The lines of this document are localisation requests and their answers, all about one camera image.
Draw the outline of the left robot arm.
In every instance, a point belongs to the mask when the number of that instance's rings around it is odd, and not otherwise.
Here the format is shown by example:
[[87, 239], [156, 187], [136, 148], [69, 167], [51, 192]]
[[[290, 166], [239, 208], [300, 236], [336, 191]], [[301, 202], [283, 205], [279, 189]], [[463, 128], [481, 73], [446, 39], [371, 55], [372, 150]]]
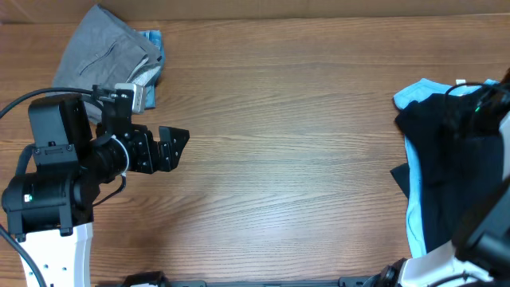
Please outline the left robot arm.
[[30, 286], [88, 286], [93, 210], [100, 187], [128, 172], [172, 171], [190, 133], [157, 135], [131, 118], [144, 110], [136, 88], [44, 88], [28, 94], [33, 143], [2, 193], [5, 240]]

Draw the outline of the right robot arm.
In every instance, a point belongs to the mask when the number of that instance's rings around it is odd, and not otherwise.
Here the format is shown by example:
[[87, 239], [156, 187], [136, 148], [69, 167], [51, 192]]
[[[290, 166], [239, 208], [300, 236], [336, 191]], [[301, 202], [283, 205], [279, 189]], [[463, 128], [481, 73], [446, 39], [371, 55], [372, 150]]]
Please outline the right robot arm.
[[367, 285], [508, 285], [509, 79], [422, 79], [394, 105], [407, 161], [391, 174], [408, 199], [411, 256]]

